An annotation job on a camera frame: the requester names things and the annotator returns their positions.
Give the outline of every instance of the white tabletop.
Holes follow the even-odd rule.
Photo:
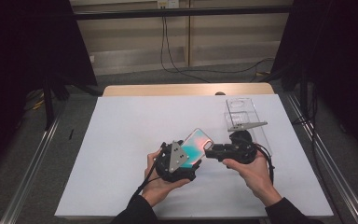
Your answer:
[[[201,128],[215,143],[230,143],[225,100],[251,98],[272,150],[276,189],[306,216],[332,210],[275,94],[242,96],[101,97],[56,211],[58,217],[114,217],[142,183],[146,155],[162,142]],[[237,172],[202,159],[196,179],[154,207],[159,218],[266,217],[264,205]]]

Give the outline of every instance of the hand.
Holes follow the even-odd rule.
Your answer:
[[[242,164],[232,159],[223,160],[223,164],[238,171],[245,180],[246,186],[265,206],[273,205],[282,199],[269,179],[267,161],[261,152],[257,151],[255,160],[250,164]]]
[[[161,149],[157,152],[147,155],[147,168],[145,169],[145,178],[149,174],[150,169],[155,161],[155,158],[158,156],[160,151]],[[163,179],[159,178],[156,169],[153,170],[153,173],[149,178],[149,181],[150,180],[152,181],[145,186],[142,192],[142,196],[149,202],[150,206],[152,207],[164,200],[167,197],[168,193],[171,192],[171,190],[180,188],[190,182],[189,179],[181,179],[174,183],[164,181]]]

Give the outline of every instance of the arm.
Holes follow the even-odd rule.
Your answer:
[[[147,155],[145,177],[149,174],[159,152],[160,150]],[[152,207],[162,202],[173,189],[180,188],[189,182],[189,179],[181,179],[174,183],[166,182],[158,176],[156,170],[153,170],[152,175],[149,177],[149,183],[142,191],[142,196],[138,195],[135,197],[127,208],[118,214],[111,223],[157,223],[158,220]]]
[[[266,211],[272,224],[322,223],[318,220],[308,219],[279,194],[269,179],[267,161],[260,152],[257,152],[255,160],[250,164],[241,164],[232,159],[223,160],[223,164],[238,171],[245,180],[246,186],[266,206]]]

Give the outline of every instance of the smartphone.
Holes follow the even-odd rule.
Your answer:
[[[213,147],[213,140],[201,129],[194,130],[182,143],[181,148],[188,159],[180,167],[191,168],[205,155],[205,150]]]

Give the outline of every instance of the black sleeve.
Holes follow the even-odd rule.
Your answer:
[[[271,224],[323,224],[322,221],[304,216],[286,198],[282,198],[272,206],[266,207],[266,212]]]
[[[138,195],[127,208],[118,214],[111,224],[158,223],[156,214],[147,200]]]

